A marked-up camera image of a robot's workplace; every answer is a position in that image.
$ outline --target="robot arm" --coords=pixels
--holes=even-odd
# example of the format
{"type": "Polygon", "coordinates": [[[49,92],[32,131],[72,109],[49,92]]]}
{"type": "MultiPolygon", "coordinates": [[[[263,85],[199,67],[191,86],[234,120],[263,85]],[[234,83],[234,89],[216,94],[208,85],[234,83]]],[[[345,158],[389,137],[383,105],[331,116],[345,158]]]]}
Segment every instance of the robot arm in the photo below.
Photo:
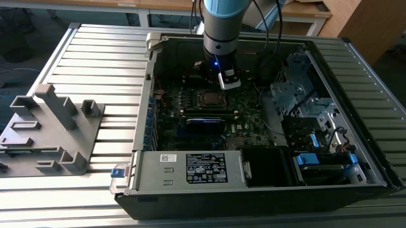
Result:
{"type": "Polygon", "coordinates": [[[252,0],[204,0],[204,59],[211,78],[223,90],[242,85],[235,66],[235,51],[242,19],[252,0]]]}

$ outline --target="metal slotted surface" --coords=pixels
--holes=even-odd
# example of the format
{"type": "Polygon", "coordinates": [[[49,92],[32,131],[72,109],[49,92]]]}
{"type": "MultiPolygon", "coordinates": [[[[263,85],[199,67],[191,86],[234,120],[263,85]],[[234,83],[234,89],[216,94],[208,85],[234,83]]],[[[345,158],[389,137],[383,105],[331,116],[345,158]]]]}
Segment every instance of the metal slotted surface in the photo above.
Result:
{"type": "MultiPolygon", "coordinates": [[[[83,176],[0,179],[1,228],[220,226],[284,221],[304,224],[308,220],[318,220],[319,225],[327,226],[343,224],[338,220],[343,218],[357,219],[354,222],[361,223],[375,217],[381,217],[382,221],[385,217],[406,214],[406,192],[398,192],[391,198],[366,200],[329,213],[200,220],[132,220],[109,194],[109,171],[117,163],[127,163],[131,159],[147,63],[144,40],[151,31],[160,30],[100,25],[81,25],[79,29],[68,30],[33,89],[37,83],[51,83],[57,95],[69,96],[73,102],[95,99],[107,105],[88,173],[83,176]]],[[[168,29],[163,32],[187,31],[168,29]]],[[[351,45],[337,38],[286,38],[315,42],[365,124],[395,170],[406,179],[406,153],[402,153],[406,148],[405,112],[351,45]]],[[[124,188],[126,180],[119,180],[116,184],[124,188]]]]}

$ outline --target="blue tab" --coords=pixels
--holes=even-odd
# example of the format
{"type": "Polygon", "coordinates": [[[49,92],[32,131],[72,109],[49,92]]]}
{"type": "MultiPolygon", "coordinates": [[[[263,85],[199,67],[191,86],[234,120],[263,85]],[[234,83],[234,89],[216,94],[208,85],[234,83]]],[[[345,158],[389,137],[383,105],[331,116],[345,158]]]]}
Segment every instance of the blue tab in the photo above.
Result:
{"type": "Polygon", "coordinates": [[[314,146],[315,146],[315,147],[319,147],[316,135],[315,135],[315,134],[310,134],[310,138],[311,138],[311,140],[312,140],[314,146]]]}
{"type": "Polygon", "coordinates": [[[355,154],[350,154],[350,159],[351,159],[353,164],[358,163],[358,158],[357,158],[355,154]]]}
{"type": "Polygon", "coordinates": [[[300,155],[296,156],[296,161],[299,165],[319,165],[315,153],[300,153],[300,155]]]}
{"type": "Polygon", "coordinates": [[[304,162],[303,162],[303,159],[302,159],[302,156],[300,156],[300,155],[296,157],[296,161],[298,161],[298,164],[299,164],[299,165],[303,165],[303,164],[304,164],[304,162]]]}
{"type": "Polygon", "coordinates": [[[126,169],[112,169],[109,176],[112,178],[124,178],[126,169]]]}

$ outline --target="power supply label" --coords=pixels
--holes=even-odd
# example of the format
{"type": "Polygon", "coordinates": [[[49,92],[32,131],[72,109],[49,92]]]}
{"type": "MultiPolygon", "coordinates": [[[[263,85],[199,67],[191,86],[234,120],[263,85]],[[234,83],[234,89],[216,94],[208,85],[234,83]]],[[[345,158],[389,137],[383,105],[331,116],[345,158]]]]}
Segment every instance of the power supply label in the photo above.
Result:
{"type": "Polygon", "coordinates": [[[228,182],[224,154],[186,154],[186,179],[190,184],[228,182]]]}

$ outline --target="circuit board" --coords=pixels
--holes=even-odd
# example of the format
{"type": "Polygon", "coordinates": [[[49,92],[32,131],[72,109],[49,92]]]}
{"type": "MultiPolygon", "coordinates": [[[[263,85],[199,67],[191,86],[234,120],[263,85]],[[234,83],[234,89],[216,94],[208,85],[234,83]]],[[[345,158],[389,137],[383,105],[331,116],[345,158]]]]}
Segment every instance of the circuit board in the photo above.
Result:
{"type": "Polygon", "coordinates": [[[158,84],[159,150],[235,150],[246,144],[270,144],[252,83],[228,91],[198,77],[158,84]],[[191,121],[202,120],[211,120],[211,125],[200,124],[196,132],[186,131],[191,121]]]}

